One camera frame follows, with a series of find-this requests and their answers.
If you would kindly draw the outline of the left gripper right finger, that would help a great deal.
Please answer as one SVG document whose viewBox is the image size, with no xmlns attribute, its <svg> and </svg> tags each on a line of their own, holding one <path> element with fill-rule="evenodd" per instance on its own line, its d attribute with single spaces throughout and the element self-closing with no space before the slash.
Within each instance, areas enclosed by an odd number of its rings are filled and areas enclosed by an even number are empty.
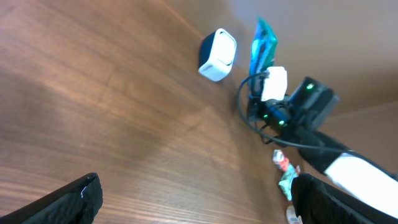
<svg viewBox="0 0 398 224">
<path fill-rule="evenodd" d="M 294 178 L 291 187 L 295 214 L 311 224 L 397 224 L 394 218 L 310 174 Z"/>
</svg>

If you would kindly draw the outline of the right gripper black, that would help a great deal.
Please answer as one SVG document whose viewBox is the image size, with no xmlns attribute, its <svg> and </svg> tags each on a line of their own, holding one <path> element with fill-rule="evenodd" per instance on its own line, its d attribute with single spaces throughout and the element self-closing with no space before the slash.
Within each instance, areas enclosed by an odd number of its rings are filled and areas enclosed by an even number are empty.
<svg viewBox="0 0 398 224">
<path fill-rule="evenodd" d="M 251 122 L 268 122 L 270 100 L 262 101 L 260 96 L 249 95 L 247 105 L 247 119 Z"/>
</svg>

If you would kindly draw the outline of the red white small box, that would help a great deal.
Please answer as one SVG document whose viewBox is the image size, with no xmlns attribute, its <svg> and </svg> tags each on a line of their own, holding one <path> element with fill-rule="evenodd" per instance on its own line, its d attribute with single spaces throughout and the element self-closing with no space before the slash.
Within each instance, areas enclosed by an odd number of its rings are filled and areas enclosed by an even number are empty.
<svg viewBox="0 0 398 224">
<path fill-rule="evenodd" d="M 282 172 L 286 172 L 289 168 L 290 161 L 280 149 L 274 150 L 272 161 Z"/>
</svg>

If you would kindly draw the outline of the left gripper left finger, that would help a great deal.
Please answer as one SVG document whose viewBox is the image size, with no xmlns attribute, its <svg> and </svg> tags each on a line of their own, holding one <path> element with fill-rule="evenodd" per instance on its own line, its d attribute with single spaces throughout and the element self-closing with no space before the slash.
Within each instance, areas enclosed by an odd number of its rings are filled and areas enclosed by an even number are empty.
<svg viewBox="0 0 398 224">
<path fill-rule="evenodd" d="M 91 224 L 102 204 L 100 179 L 92 172 L 1 217 L 1 223 Z"/>
</svg>

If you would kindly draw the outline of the teal wet wipes pack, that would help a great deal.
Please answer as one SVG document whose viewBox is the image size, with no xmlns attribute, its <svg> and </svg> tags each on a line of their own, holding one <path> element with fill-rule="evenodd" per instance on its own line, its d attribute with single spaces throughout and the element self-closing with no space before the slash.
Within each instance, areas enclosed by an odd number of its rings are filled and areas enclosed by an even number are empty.
<svg viewBox="0 0 398 224">
<path fill-rule="evenodd" d="M 287 170 L 283 173 L 279 181 L 279 187 L 286 196 L 288 201 L 292 200 L 292 193 L 291 193 L 292 182 L 298 176 L 299 174 L 297 173 L 295 167 L 292 164 L 289 164 Z"/>
</svg>

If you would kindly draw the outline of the green 3M gloves packet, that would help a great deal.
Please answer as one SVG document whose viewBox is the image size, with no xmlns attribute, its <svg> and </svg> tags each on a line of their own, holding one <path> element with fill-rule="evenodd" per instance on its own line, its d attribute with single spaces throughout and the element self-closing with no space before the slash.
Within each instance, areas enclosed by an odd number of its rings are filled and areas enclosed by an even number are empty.
<svg viewBox="0 0 398 224">
<path fill-rule="evenodd" d="M 258 18 L 254 39 L 251 44 L 251 61 L 249 66 L 249 76 L 259 76 L 248 82 L 250 92 L 254 96 L 259 96 L 262 91 L 263 78 L 267 78 L 267 69 L 274 65 L 275 52 L 278 39 L 271 26 L 263 19 Z"/>
</svg>

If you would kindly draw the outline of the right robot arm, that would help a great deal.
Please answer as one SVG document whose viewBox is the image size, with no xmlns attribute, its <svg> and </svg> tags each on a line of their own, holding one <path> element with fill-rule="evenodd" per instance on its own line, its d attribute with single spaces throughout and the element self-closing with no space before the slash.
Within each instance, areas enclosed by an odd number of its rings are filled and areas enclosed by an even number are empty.
<svg viewBox="0 0 398 224">
<path fill-rule="evenodd" d="M 318 131 L 338 96 L 326 85 L 304 78 L 295 92 L 281 99 L 270 76 L 257 74 L 249 86 L 248 110 L 240 116 L 262 138 L 293 147 L 330 185 L 310 174 L 292 179 L 295 216 L 303 223 L 397 223 L 397 179 L 368 158 Z"/>
</svg>

